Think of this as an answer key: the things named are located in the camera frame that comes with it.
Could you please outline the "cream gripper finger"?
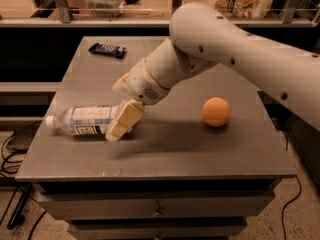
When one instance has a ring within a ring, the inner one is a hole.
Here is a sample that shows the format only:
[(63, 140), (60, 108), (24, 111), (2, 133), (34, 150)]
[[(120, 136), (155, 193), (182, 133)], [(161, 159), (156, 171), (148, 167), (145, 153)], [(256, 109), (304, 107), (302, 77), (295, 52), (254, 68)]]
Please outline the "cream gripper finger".
[(122, 77), (120, 77), (112, 86), (112, 90), (115, 92), (126, 93), (127, 85), (128, 85), (128, 77), (129, 74), (126, 73)]
[(144, 115), (144, 105), (140, 101), (122, 101), (112, 119), (106, 139), (109, 142), (118, 141), (125, 135)]

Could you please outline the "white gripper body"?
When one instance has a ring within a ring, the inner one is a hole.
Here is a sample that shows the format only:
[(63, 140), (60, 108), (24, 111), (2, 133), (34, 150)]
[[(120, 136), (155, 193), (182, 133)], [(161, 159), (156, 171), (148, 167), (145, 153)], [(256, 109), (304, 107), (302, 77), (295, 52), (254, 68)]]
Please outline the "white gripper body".
[(169, 89), (161, 87), (147, 69), (146, 59), (141, 59), (128, 73), (127, 93), (145, 105), (157, 104), (169, 94)]

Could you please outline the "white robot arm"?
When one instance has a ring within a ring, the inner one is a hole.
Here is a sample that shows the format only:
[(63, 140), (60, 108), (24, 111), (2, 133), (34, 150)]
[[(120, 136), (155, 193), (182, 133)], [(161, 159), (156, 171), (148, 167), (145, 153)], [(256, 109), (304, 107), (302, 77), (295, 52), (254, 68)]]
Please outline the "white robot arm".
[(113, 88), (126, 92), (106, 133), (119, 140), (182, 80), (223, 64), (239, 73), (313, 128), (320, 130), (320, 57), (253, 35), (201, 3), (179, 7), (169, 37), (142, 58)]

